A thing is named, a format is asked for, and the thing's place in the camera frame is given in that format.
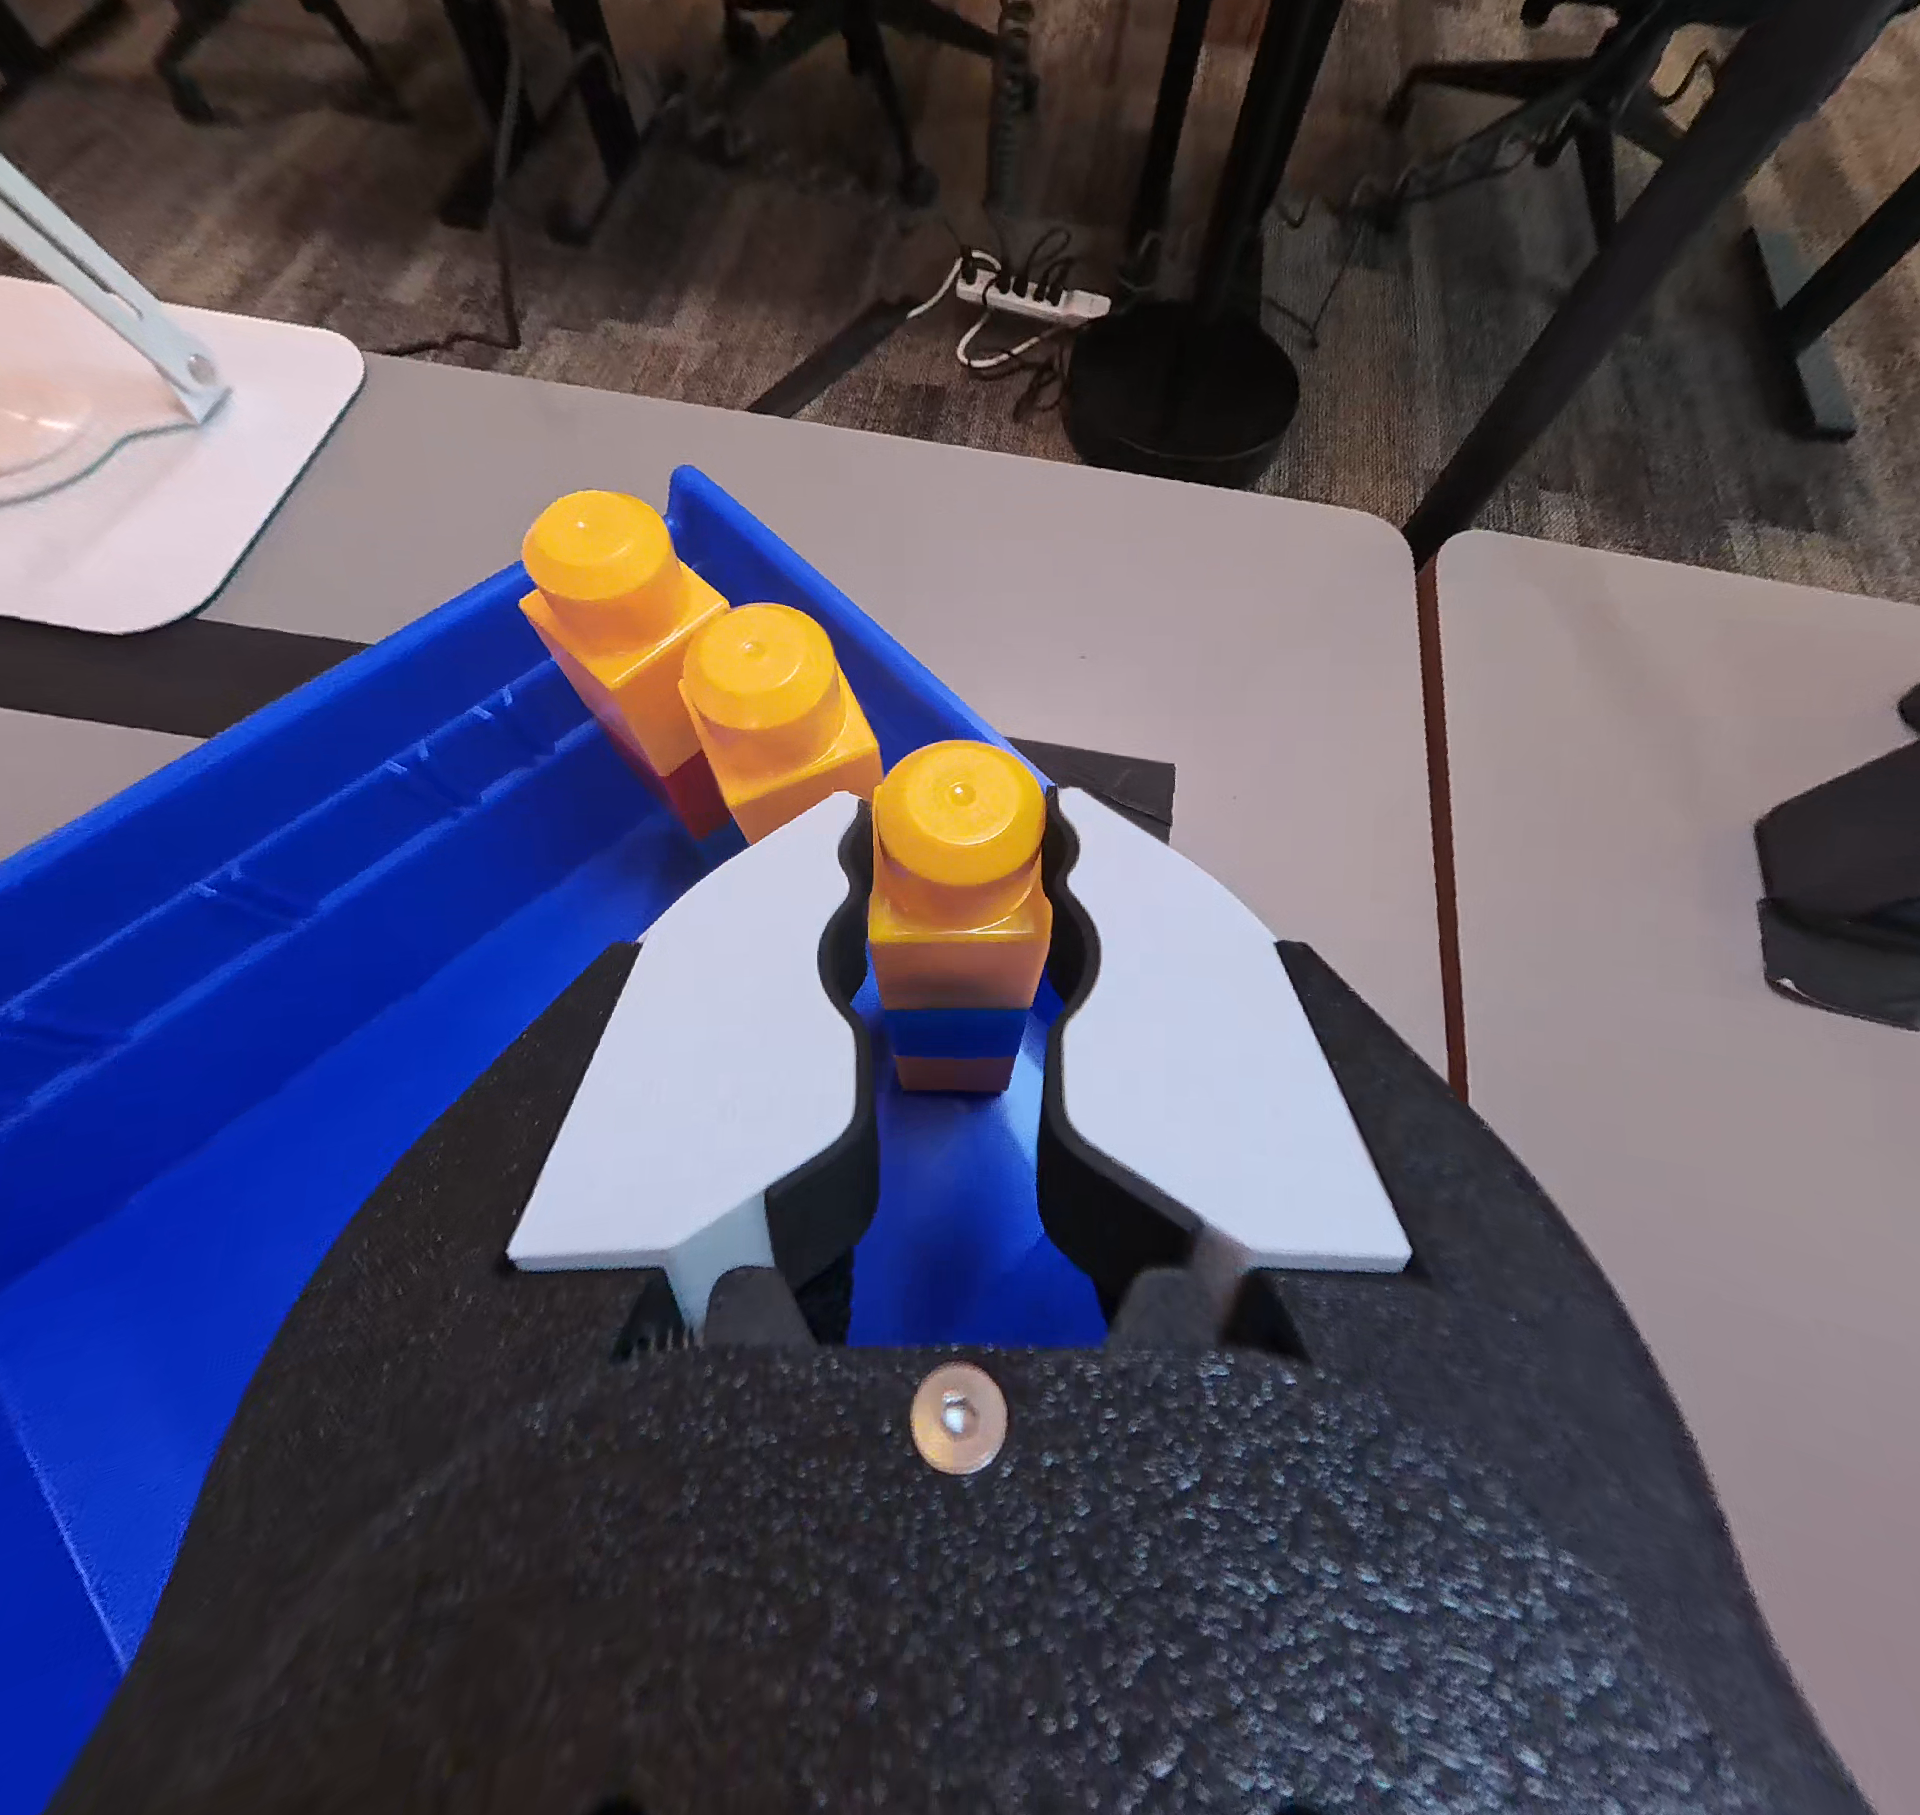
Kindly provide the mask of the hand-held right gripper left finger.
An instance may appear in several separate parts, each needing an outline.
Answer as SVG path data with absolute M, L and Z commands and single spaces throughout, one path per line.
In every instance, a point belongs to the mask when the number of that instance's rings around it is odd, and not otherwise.
M 520 1274 L 660 1270 L 704 1327 L 726 1274 L 804 1292 L 877 1212 L 873 813 L 825 799 L 645 933 L 506 1245 Z

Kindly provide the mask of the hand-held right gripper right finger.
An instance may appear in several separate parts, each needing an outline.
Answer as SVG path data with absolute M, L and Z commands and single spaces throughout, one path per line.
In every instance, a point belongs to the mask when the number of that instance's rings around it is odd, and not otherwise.
M 1194 1267 L 1404 1274 L 1401 1226 L 1283 960 L 1225 884 L 1081 788 L 1050 797 L 1055 910 L 1037 1203 L 1122 1299 Z

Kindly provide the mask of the blue mega block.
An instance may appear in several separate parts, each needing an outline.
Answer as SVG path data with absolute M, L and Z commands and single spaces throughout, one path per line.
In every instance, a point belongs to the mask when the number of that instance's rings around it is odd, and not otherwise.
M 1000 1060 L 1020 1052 L 1029 1010 L 880 1010 L 895 1058 Z

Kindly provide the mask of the blue plastic bin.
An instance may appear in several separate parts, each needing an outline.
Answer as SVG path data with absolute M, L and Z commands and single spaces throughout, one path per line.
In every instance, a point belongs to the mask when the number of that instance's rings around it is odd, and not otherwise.
M 1092 1330 L 1040 1050 L 900 1091 L 854 1353 L 674 1338 L 505 1248 L 634 963 L 738 849 L 625 771 L 506 569 L 4 868 L 4 1811 L 1087 1811 L 1034 1501 L 912 1353 Z

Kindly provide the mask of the wood-edged side table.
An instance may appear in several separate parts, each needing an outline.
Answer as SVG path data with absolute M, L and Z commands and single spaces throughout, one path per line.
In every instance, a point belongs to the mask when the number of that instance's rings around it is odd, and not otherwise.
M 1750 830 L 1899 745 L 1917 608 L 1498 532 L 1435 570 L 1470 1103 L 1645 1337 L 1836 1755 L 1917 1811 L 1917 1035 L 1766 984 Z

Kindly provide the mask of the black angular object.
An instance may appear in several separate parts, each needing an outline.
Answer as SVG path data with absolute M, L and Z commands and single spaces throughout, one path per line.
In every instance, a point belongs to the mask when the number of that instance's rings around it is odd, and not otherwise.
M 1771 807 L 1752 828 L 1763 979 L 1806 1008 L 1919 1028 L 1919 743 Z

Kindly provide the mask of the black floor stand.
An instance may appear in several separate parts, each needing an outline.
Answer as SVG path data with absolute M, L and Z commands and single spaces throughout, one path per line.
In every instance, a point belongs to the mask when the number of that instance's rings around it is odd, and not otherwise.
M 1063 420 L 1084 463 L 1247 488 L 1275 456 L 1302 377 L 1262 321 L 1252 246 L 1342 4 L 1270 0 L 1192 292 L 1143 297 L 1079 330 Z

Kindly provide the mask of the poster board stand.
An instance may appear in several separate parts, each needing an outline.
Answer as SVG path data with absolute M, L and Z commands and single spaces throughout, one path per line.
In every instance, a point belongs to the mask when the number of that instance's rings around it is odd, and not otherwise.
M 344 335 L 167 305 L 3 164 L 3 614 L 130 635 L 229 585 L 366 382 Z

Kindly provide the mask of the white power strip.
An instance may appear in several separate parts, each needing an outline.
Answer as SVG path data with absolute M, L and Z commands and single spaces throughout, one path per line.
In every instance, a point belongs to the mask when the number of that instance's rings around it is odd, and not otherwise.
M 953 348 L 953 359 L 981 377 L 1019 364 L 1115 312 L 1106 295 L 1061 282 L 1052 273 L 1022 273 L 980 251 L 957 258 L 949 292 L 975 312 Z

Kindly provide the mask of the black desk frame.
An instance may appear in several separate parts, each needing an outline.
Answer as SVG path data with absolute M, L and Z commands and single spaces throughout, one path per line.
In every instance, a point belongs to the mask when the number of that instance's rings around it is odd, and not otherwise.
M 1901 0 L 1783 0 L 1731 50 L 1676 154 L 1580 273 L 1404 527 L 1423 569 L 1530 453 L 1670 267 L 1847 81 Z

